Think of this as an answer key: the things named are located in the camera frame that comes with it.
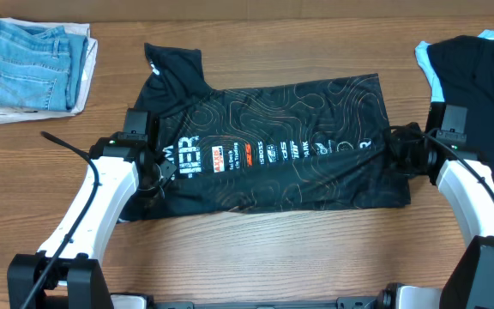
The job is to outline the black cycling jersey orange lines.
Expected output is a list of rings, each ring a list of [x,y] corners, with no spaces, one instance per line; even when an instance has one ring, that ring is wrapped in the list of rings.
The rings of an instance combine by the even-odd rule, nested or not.
[[[211,88],[198,50],[146,45],[136,107],[176,167],[132,197],[123,221],[216,212],[399,208],[411,201],[384,140],[377,74],[267,88]]]

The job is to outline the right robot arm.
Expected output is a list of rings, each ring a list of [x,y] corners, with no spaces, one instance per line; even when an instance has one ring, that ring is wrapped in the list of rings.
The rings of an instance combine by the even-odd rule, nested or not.
[[[426,128],[384,131],[395,167],[424,175],[448,201],[466,250],[443,288],[391,283],[373,308],[494,308],[494,183],[478,151],[467,146],[467,109],[431,103]]]

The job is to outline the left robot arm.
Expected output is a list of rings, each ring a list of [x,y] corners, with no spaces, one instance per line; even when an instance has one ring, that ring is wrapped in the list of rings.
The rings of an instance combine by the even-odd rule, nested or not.
[[[119,216],[130,199],[156,203],[177,168],[156,151],[157,118],[130,108],[123,129],[99,139],[89,151],[85,179],[58,227],[34,254],[17,254],[7,271],[13,308],[153,307],[142,294],[113,294],[102,261]]]

